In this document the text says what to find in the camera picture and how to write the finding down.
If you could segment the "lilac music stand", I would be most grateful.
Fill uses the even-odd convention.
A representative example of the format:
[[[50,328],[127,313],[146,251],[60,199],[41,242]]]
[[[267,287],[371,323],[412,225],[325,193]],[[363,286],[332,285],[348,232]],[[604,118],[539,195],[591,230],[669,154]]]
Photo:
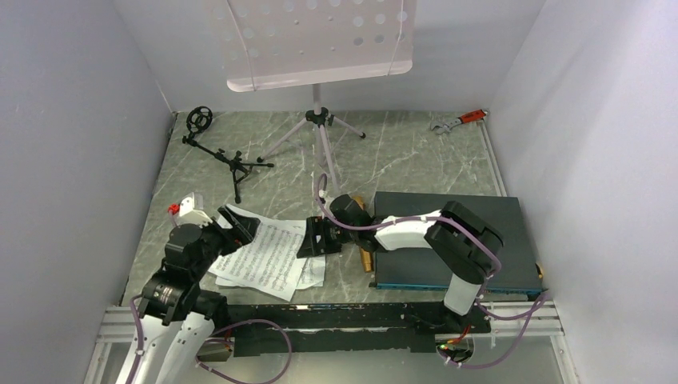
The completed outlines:
[[[205,1],[233,92],[311,86],[320,155],[338,188],[321,85],[413,67],[415,1]]]

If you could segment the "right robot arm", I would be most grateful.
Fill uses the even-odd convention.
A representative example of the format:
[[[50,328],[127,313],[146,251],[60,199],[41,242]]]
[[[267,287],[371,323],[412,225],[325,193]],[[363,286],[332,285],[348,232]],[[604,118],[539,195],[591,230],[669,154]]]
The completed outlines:
[[[471,309],[488,280],[501,270],[501,235],[460,202],[424,214],[379,217],[347,194],[330,203],[316,201],[322,214],[306,219],[297,258],[336,254],[348,243],[370,252],[433,250],[452,273],[440,312],[442,325],[451,332],[471,322]]]

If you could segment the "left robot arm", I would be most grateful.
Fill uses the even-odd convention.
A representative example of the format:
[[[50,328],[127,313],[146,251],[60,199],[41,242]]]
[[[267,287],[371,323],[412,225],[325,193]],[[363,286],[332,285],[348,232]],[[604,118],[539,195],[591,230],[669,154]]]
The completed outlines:
[[[249,245],[260,225],[227,206],[215,217],[192,209],[177,219],[160,268],[130,300],[135,332],[119,383],[174,383],[209,335],[228,329],[226,297],[200,282],[218,257]]]

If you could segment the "sheet music page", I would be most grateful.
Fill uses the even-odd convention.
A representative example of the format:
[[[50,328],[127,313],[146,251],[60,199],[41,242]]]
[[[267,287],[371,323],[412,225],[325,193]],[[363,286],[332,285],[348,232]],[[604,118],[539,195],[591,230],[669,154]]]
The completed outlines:
[[[219,257],[209,272],[238,286],[290,301],[305,264],[297,258],[305,236],[305,221],[266,218],[230,204],[227,207],[260,223],[250,244]]]
[[[311,287],[322,287],[325,280],[326,257],[312,257],[305,260],[301,276],[297,282],[297,290]],[[232,282],[226,278],[216,277],[216,285],[221,287],[243,287],[242,284]]]

